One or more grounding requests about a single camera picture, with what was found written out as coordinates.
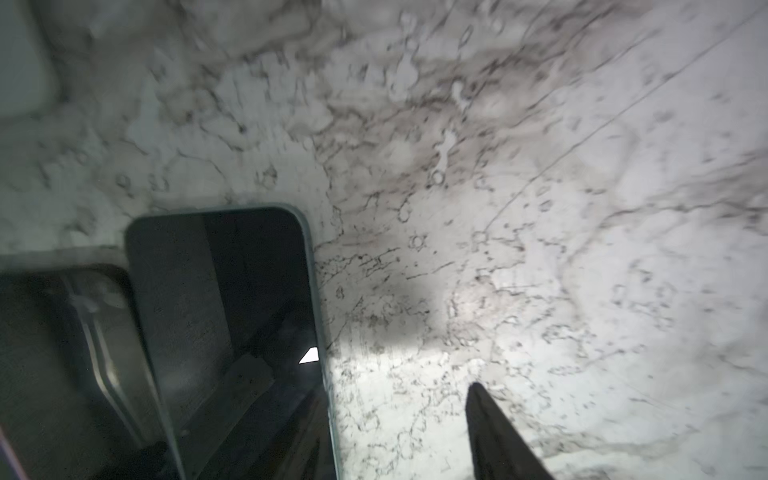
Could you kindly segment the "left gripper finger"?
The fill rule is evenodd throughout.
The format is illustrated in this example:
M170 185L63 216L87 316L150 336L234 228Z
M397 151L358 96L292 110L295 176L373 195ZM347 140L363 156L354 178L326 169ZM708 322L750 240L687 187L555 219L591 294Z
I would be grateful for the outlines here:
M468 388L465 413L475 479L554 479L479 382Z

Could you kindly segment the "black phone grey stand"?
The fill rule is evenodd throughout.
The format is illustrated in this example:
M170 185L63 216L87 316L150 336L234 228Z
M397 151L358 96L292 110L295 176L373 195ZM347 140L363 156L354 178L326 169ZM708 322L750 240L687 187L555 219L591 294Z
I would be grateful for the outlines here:
M1 475L179 477L124 271L2 274Z

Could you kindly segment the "white front phone stand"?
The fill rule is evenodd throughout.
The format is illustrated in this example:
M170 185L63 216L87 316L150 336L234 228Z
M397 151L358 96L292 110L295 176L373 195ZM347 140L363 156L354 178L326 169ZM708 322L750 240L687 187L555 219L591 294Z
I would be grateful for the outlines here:
M60 84L31 3L1 0L1 119L53 105Z

